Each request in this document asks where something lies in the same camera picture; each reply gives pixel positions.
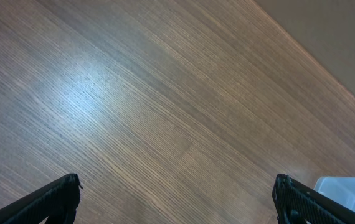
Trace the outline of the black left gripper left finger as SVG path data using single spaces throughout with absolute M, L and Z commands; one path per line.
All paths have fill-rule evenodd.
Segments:
M 78 175 L 66 174 L 0 209 L 0 224 L 73 224 L 80 188 Z

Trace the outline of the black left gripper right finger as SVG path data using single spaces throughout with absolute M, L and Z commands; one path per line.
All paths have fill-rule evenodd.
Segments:
M 278 174 L 272 190 L 278 224 L 355 224 L 355 212 L 289 175 Z

